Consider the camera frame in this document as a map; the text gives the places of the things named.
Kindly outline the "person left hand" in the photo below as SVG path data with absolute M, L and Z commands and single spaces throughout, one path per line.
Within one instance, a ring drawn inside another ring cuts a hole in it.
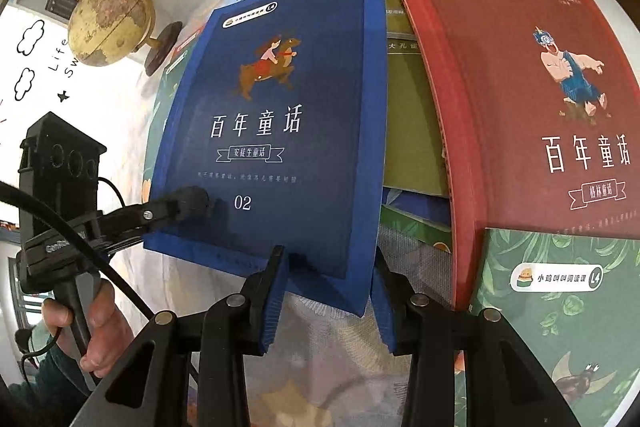
M 62 303 L 48 298 L 43 301 L 41 313 L 49 333 L 58 336 L 56 344 L 64 355 L 74 355 L 75 341 L 66 329 L 70 327 L 73 313 Z M 91 339 L 85 355 L 79 360 L 79 367 L 86 373 L 103 378 L 111 372 L 114 364 L 126 351 L 134 339 L 131 327 L 115 303 L 115 291 L 111 282 L 101 280 L 96 297 L 86 315 L 91 329 Z

